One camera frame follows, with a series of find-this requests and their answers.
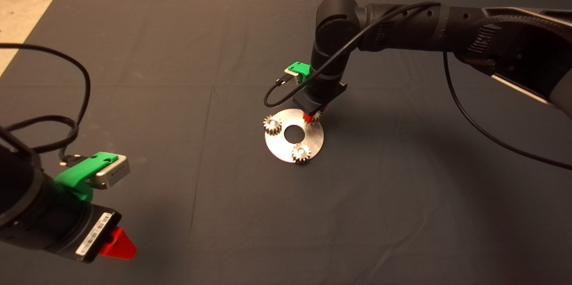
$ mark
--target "white label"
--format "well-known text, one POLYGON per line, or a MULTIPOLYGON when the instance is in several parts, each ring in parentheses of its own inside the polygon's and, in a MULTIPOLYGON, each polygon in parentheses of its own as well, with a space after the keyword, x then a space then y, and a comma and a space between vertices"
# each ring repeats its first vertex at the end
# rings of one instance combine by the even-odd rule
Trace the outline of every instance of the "white label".
POLYGON ((111 218, 112 214, 110 212, 104 212, 102 216, 98 219, 96 224, 93 226, 92 230, 89 232, 88 236, 84 238, 81 245, 77 248, 76 254, 84 256, 85 253, 92 247, 94 240, 100 235, 101 231, 111 218))

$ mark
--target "table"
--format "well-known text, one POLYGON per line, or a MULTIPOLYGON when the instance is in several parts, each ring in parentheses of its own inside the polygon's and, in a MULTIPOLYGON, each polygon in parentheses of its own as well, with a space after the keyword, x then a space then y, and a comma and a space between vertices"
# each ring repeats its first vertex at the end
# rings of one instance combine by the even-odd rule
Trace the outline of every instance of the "table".
MULTIPOLYGON (((353 53, 309 165, 274 158, 266 89, 309 61, 322 0, 54 0, 26 42, 84 63, 93 95, 68 149, 130 158, 94 203, 123 214, 133 261, 85 265, 0 244, 3 284, 527 284, 572 281, 572 175, 464 120, 441 55, 353 53)), ((409 4, 423 0, 357 0, 409 4)), ((572 8, 572 0, 440 0, 572 8)), ((474 118, 527 151, 572 161, 572 122, 456 61, 474 118)), ((74 117, 81 77, 21 51, 0 79, 2 124, 74 117)), ((29 144, 66 133, 21 132, 29 144)), ((43 157, 47 173, 61 169, 43 157)))

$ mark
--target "gear teeth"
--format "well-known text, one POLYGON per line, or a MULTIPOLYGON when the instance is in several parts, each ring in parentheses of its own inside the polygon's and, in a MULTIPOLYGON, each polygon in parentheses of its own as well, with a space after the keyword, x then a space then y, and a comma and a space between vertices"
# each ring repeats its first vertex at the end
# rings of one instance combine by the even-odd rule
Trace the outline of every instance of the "gear teeth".
POLYGON ((320 120, 320 116, 321 116, 322 112, 319 111, 316 114, 314 114, 313 118, 312 118, 312 122, 311 124, 317 123, 320 120))
POLYGON ((282 130, 282 121, 278 116, 269 115, 262 122, 264 130, 270 135, 277 135, 282 130))
POLYGON ((306 144, 298 143, 292 148, 292 159, 295 163, 302 164, 310 159, 310 147, 306 144))

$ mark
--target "green 3d-printed bracket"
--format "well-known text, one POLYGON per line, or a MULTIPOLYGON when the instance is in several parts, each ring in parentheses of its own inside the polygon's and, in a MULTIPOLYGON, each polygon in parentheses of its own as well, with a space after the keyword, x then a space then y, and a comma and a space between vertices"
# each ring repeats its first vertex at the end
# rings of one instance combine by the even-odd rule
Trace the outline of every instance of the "green 3d-printed bracket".
POLYGON ((298 84, 306 81, 310 75, 310 65, 306 63, 294 62, 292 65, 288 66, 288 69, 294 73, 298 73, 298 76, 296 76, 298 84))
POLYGON ((84 159, 84 161, 63 171, 55 177, 54 181, 69 188, 70 191, 81 200, 91 202, 93 189, 88 186, 85 181, 117 159, 118 157, 114 153, 98 152, 92 157, 84 159))

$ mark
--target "cable connector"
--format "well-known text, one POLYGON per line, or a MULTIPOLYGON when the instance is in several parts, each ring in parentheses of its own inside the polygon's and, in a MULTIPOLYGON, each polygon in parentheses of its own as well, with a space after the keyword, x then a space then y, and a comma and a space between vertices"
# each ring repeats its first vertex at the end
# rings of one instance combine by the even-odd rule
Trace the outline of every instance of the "cable connector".
POLYGON ((294 76, 290 75, 290 74, 285 74, 284 76, 280 77, 279 79, 276 80, 276 84, 278 84, 278 86, 282 86, 284 84, 286 84, 289 80, 293 79, 294 76))

